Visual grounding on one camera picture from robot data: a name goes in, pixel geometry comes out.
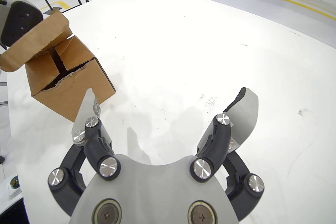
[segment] white table surface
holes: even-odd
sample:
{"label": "white table surface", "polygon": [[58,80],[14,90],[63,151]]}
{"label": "white table surface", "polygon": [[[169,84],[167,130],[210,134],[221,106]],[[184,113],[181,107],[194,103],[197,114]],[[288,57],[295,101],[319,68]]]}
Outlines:
{"label": "white table surface", "polygon": [[[195,154],[246,86],[259,116],[237,153],[265,193],[242,223],[334,223],[335,49],[209,0],[93,0],[65,15],[117,90],[101,105],[115,153],[146,164]],[[68,223],[47,177],[72,145],[72,123],[30,97],[24,67],[8,74],[8,100],[30,222]],[[94,175],[87,162],[82,173],[86,184]],[[225,188],[225,170],[216,177]]]}

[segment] metal screw cap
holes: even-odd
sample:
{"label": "metal screw cap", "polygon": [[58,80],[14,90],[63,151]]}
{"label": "metal screw cap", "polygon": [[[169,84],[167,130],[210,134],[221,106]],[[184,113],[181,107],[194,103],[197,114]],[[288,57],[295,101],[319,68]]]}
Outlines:
{"label": "metal screw cap", "polygon": [[215,210],[204,201],[194,202],[188,211],[189,224],[216,224],[217,215]]}
{"label": "metal screw cap", "polygon": [[92,213],[93,224],[120,224],[122,217],[121,207],[114,199],[101,201]]}
{"label": "metal screw cap", "polygon": [[193,163],[193,171],[201,179],[207,179],[211,175],[210,165],[203,159],[199,158]]}
{"label": "metal screw cap", "polygon": [[108,203],[103,205],[97,212],[98,224],[115,224],[118,221],[119,212],[116,205]]}
{"label": "metal screw cap", "polygon": [[85,126],[88,128],[93,128],[97,126],[98,122],[99,122],[99,118],[96,116],[92,116],[85,121]]}
{"label": "metal screw cap", "polygon": [[64,178],[64,172],[62,169],[55,169],[53,172],[50,173],[48,178],[48,183],[50,185],[58,185]]}
{"label": "metal screw cap", "polygon": [[262,192],[264,190],[264,182],[257,175],[251,175],[250,176],[249,186],[255,192]]}
{"label": "metal screw cap", "polygon": [[191,212],[191,217],[194,224],[212,224],[211,212],[203,205],[196,206]]}
{"label": "metal screw cap", "polygon": [[85,131],[83,129],[80,129],[79,131],[75,132],[73,135],[74,141],[76,142],[82,142],[85,137]]}
{"label": "metal screw cap", "polygon": [[223,114],[223,113],[217,114],[216,119],[222,125],[229,125],[230,124],[230,118],[226,114]]}
{"label": "metal screw cap", "polygon": [[99,172],[103,177],[110,177],[117,171],[117,168],[117,160],[113,157],[109,157],[103,160],[99,168]]}

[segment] brown cardboard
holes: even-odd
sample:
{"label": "brown cardboard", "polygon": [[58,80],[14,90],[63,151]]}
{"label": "brown cardboard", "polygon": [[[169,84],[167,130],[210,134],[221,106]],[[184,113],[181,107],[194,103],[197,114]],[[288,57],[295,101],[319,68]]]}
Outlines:
{"label": "brown cardboard", "polygon": [[0,68],[13,72],[25,64],[31,96],[74,121],[87,89],[102,103],[115,89],[91,51],[71,36],[60,11],[43,20],[0,56]]}
{"label": "brown cardboard", "polygon": [[56,46],[71,35],[68,19],[56,10],[1,54],[0,68],[5,72],[14,72],[33,56]]}

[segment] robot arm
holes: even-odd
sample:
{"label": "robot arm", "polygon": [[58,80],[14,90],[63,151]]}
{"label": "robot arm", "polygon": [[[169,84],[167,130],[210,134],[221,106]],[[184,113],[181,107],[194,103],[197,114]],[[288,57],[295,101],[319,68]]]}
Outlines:
{"label": "robot arm", "polygon": [[[254,128],[254,110],[255,118],[245,126],[239,124],[245,117],[239,120],[235,115],[247,111],[248,100],[258,99],[242,88],[224,113],[210,122],[196,156],[153,166],[114,154],[99,118],[100,108],[89,89],[72,130],[74,144],[61,166],[51,172],[49,188],[71,216],[70,223],[237,224],[253,210],[264,192],[262,180],[229,149],[232,139],[241,145]],[[239,134],[239,127],[250,129]],[[85,157],[96,171],[87,187],[79,173]],[[229,173],[226,191],[214,177],[221,164]]]}

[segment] gray metal plate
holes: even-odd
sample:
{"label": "gray metal plate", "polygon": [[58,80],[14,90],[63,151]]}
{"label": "gray metal plate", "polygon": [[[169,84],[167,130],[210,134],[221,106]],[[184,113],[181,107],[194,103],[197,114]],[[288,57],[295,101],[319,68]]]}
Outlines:
{"label": "gray metal plate", "polygon": [[121,224],[187,224],[188,210],[197,200],[209,203],[219,224],[238,224],[230,201],[215,177],[198,183],[190,174],[195,156],[167,165],[146,165],[125,155],[115,156],[121,172],[114,181],[97,174],[75,208],[70,224],[91,224],[95,206],[104,199],[115,199],[121,206]]}

